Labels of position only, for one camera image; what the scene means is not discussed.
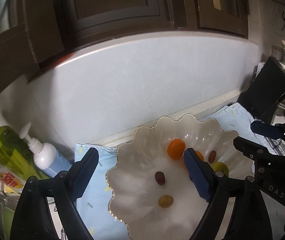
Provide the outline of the large orange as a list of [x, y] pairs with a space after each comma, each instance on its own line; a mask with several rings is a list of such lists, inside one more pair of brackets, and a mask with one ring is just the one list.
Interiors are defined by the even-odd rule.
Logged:
[[179, 160], [186, 149], [186, 144], [181, 139], [173, 139], [167, 147], [167, 155], [173, 160]]

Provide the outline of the green dish soap bottle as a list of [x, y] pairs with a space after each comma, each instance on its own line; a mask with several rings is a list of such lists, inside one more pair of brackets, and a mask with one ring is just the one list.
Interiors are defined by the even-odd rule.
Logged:
[[30, 176], [38, 180], [49, 177], [33, 161], [27, 143], [9, 126], [0, 126], [0, 181], [21, 193]]

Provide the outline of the checkered kitchen towel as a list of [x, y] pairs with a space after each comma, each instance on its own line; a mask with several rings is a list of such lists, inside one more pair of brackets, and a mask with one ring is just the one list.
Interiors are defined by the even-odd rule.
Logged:
[[285, 142], [283, 140], [266, 138], [266, 141], [276, 155], [285, 156]]

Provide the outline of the small orange mandarin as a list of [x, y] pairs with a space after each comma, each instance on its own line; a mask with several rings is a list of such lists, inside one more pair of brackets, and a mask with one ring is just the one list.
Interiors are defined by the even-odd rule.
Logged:
[[[199, 151], [197, 151], [197, 150], [194, 150], [194, 151], [195, 151], [196, 155], [200, 158], [200, 160], [201, 160], [201, 161], [204, 161], [203, 155], [202, 155]], [[184, 153], [183, 153], [182, 156], [181, 156], [181, 166], [182, 166], [182, 168], [184, 168], [185, 170], [187, 169], [187, 168], [186, 168], [186, 165], [185, 165], [185, 162], [184, 162]]]

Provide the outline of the dark wooden wall cabinet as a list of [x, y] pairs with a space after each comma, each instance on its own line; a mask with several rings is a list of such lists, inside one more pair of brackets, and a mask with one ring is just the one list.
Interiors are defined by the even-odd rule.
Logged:
[[0, 0], [0, 93], [80, 48], [155, 31], [248, 37], [247, 0]]

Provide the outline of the green apple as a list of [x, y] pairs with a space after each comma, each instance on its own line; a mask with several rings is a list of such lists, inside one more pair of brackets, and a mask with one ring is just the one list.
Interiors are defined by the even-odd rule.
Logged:
[[226, 176], [229, 176], [229, 169], [227, 165], [223, 162], [215, 162], [211, 164], [212, 169], [217, 172], [221, 171], [223, 172]]

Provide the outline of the yellowish small round fruit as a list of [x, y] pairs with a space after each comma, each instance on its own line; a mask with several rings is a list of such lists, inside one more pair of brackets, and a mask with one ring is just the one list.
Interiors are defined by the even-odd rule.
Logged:
[[158, 205], [162, 208], [170, 207], [174, 202], [174, 199], [170, 195], [163, 195], [158, 199]]

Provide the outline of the black knife block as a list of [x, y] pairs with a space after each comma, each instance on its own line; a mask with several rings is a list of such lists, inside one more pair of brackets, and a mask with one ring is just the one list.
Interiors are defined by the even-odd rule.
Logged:
[[276, 109], [283, 100], [285, 100], [285, 70], [271, 56], [237, 101], [255, 119], [271, 124]]

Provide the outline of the white blue pump bottle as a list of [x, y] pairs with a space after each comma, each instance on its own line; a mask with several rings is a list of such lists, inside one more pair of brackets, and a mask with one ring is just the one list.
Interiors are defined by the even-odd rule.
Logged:
[[69, 171], [72, 164], [48, 142], [40, 142], [37, 138], [31, 137], [29, 131], [31, 122], [28, 122], [20, 131], [19, 137], [27, 141], [29, 150], [34, 154], [35, 165], [46, 175], [53, 178], [61, 171]]

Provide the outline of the dark red date fruit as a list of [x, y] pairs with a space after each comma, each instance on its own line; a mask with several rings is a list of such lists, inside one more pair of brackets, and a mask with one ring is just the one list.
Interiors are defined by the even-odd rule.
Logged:
[[215, 159], [216, 159], [216, 151], [211, 151], [210, 154], [209, 154], [209, 157], [208, 157], [208, 162], [209, 163], [214, 163], [215, 162]]

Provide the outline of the white scalloped bowl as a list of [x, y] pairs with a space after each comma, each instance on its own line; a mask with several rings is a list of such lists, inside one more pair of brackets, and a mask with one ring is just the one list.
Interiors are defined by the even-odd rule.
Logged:
[[[229, 169], [229, 176], [244, 179], [251, 175], [253, 162], [234, 148], [237, 132], [224, 131], [215, 119], [198, 121], [186, 114], [177, 121], [161, 117], [153, 127], [140, 126], [133, 140], [117, 149], [117, 163], [106, 173], [112, 197], [110, 214], [127, 227], [130, 239], [189, 239], [207, 207], [182, 168], [181, 160], [167, 155], [173, 139], [207, 158], [216, 151], [216, 160]], [[165, 175], [165, 185], [155, 181], [155, 173]], [[158, 199], [170, 195], [174, 202], [168, 208]]]

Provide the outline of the brown small round fruit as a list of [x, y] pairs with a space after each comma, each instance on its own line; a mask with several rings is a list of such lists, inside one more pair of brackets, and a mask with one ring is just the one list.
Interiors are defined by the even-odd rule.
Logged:
[[165, 180], [165, 175], [163, 172], [161, 171], [157, 171], [154, 175], [155, 177], [155, 181], [159, 184], [159, 185], [165, 185], [166, 180]]

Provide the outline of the light blue cloth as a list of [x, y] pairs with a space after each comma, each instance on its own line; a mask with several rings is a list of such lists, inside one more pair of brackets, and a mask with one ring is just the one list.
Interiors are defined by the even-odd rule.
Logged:
[[[275, 154], [265, 137], [251, 131], [250, 124], [254, 121], [254, 118], [239, 103], [227, 106], [217, 105], [209, 109], [190, 107], [167, 117], [177, 121], [186, 114], [192, 114], [200, 122], [215, 119], [222, 130], [236, 131], [237, 136], [265, 146], [270, 153]], [[151, 128], [160, 118], [140, 126]], [[89, 143], [78, 143], [75, 146], [76, 161], [81, 160], [91, 147], [96, 148], [99, 153], [97, 168], [83, 196], [76, 201], [77, 210], [94, 239], [130, 239], [126, 225], [114, 218], [108, 210], [112, 191], [107, 184], [106, 173], [117, 163], [118, 146], [131, 142], [138, 127]]]

